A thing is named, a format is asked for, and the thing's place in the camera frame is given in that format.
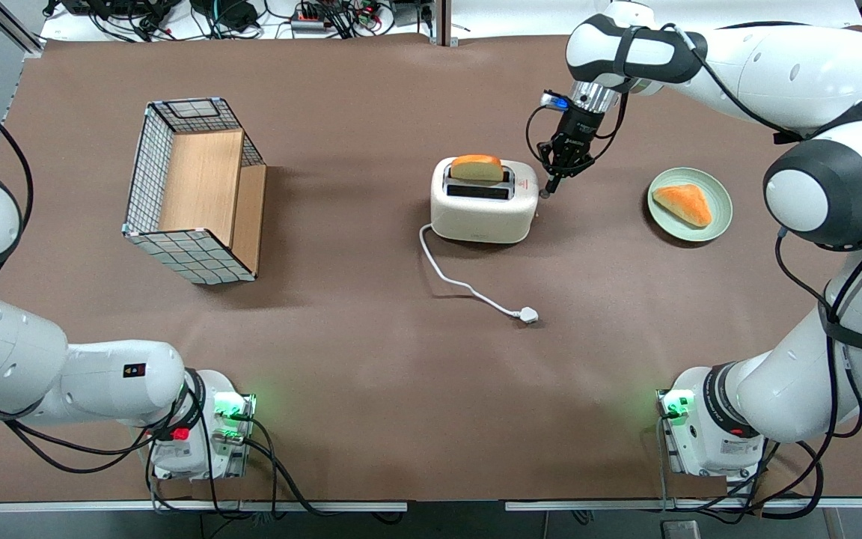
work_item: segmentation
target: white power cord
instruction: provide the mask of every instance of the white power cord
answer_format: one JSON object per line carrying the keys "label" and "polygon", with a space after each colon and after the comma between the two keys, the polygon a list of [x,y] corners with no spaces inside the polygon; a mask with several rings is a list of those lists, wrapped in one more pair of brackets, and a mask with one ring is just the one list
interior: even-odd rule
{"label": "white power cord", "polygon": [[441,277],[441,280],[445,283],[451,283],[452,285],[457,285],[459,287],[465,287],[468,289],[470,293],[474,294],[474,297],[477,297],[479,300],[484,303],[492,306],[493,308],[502,311],[502,313],[509,315],[512,318],[518,318],[518,320],[526,323],[532,324],[537,322],[537,311],[531,309],[531,307],[524,307],[520,311],[510,311],[501,307],[499,304],[492,301],[489,297],[485,296],[485,294],[479,293],[478,290],[475,290],[474,287],[469,285],[468,283],[462,283],[461,281],[456,281],[444,275],[441,272],[441,267],[438,267],[438,263],[434,261],[434,257],[431,256],[431,251],[428,249],[428,243],[424,241],[424,233],[427,232],[431,228],[431,224],[421,226],[421,229],[418,230],[418,239],[421,240],[421,248],[424,249],[424,255],[428,257],[428,262],[431,263],[431,267],[434,267],[436,273],[438,273],[438,277]]}

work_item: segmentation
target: bread slice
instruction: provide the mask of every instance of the bread slice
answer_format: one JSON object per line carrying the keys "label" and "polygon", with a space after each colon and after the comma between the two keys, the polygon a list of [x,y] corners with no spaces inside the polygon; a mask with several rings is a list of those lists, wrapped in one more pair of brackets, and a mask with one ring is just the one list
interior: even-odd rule
{"label": "bread slice", "polygon": [[657,204],[698,228],[705,228],[714,221],[703,189],[692,183],[658,187],[653,197]]}
{"label": "bread slice", "polygon": [[451,177],[456,180],[503,181],[504,169],[495,156],[461,156],[451,161]]}

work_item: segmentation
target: plate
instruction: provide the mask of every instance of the plate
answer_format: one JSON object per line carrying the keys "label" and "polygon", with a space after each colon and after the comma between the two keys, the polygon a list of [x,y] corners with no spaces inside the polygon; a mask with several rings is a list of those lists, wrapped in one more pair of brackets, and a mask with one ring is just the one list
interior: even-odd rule
{"label": "plate", "polygon": [[[697,228],[689,224],[654,201],[654,189],[684,183],[692,183],[704,191],[714,219],[705,228]],[[658,174],[647,189],[647,208],[650,208],[650,215],[653,216],[654,221],[657,221],[657,225],[666,230],[667,234],[688,242],[711,241],[727,230],[733,218],[733,202],[727,190],[715,177],[705,171],[698,171],[697,168],[670,168]]]}

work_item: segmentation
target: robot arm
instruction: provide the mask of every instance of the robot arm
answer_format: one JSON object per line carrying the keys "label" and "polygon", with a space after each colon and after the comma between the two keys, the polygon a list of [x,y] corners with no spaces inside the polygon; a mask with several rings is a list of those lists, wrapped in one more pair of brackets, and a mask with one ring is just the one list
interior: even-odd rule
{"label": "robot arm", "polygon": [[862,33],[837,28],[685,33],[670,25],[657,28],[649,7],[614,2],[575,28],[566,59],[575,79],[570,97],[548,92],[541,102],[563,112],[557,133],[538,144],[548,173],[544,198],[562,178],[593,164],[590,141],[619,93],[643,88],[649,94],[667,85],[718,112],[758,121],[725,95],[723,85],[765,125],[795,138],[862,100]]}
{"label": "robot arm", "polygon": [[[0,264],[23,225],[0,181]],[[11,425],[114,419],[147,427],[156,438],[151,460],[159,477],[201,478],[212,470],[220,478],[242,471],[245,450],[230,441],[246,436],[250,423],[216,412],[219,399],[236,401],[237,417],[253,413],[253,401],[233,393],[225,376],[185,369],[170,344],[69,345],[58,325],[0,300],[0,419],[19,422]]]}
{"label": "robot arm", "polygon": [[[667,437],[674,468],[739,481],[756,471],[764,437],[832,432],[862,397],[862,33],[783,25],[695,34],[653,20],[642,4],[614,2],[580,24],[567,45],[577,82],[557,108],[567,114],[578,89],[666,85],[718,112],[803,135],[764,174],[767,208],[781,234],[851,252],[825,289],[829,309],[811,311],[768,353],[688,369],[661,396],[675,417]],[[571,136],[568,129],[562,119],[551,140]],[[548,173],[553,192],[562,174]]]}

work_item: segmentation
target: metal frame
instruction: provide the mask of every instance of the metal frame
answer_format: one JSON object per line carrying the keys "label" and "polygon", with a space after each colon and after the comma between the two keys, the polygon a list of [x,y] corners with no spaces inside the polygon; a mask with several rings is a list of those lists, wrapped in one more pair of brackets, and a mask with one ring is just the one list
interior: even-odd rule
{"label": "metal frame", "polygon": [[[799,509],[807,505],[810,499],[773,499],[767,502],[767,509]],[[667,505],[678,509],[698,508],[706,501],[702,499],[668,499]],[[718,508],[739,509],[743,508],[745,499],[725,499],[719,502]],[[817,508],[848,508],[861,509],[862,498],[823,498],[817,504]],[[505,511],[621,511],[632,509],[633,511],[660,511],[660,499],[585,499],[585,501],[561,501],[544,502],[505,502]]]}
{"label": "metal frame", "polygon": [[[213,511],[212,502],[172,502],[168,504],[186,511]],[[267,512],[271,502],[218,502],[223,511]],[[312,502],[311,506],[319,511],[362,512],[362,513],[403,513],[407,512],[407,502]],[[21,502],[21,504],[0,504],[0,513],[52,513],[59,511],[154,511],[148,499],[135,499],[127,502]],[[275,511],[303,512],[298,502],[276,502]]]}
{"label": "metal frame", "polygon": [[458,38],[452,35],[451,28],[452,0],[435,0],[435,28],[431,41],[441,47],[457,47]]}
{"label": "metal frame", "polygon": [[25,25],[15,18],[15,15],[11,14],[11,11],[3,6],[1,2],[0,31],[2,31],[2,34],[9,38],[11,42],[15,43],[18,48],[28,54],[34,55],[34,57],[38,57],[38,55],[42,54],[42,43],[38,40],[38,37],[35,37],[35,34],[31,33]]}

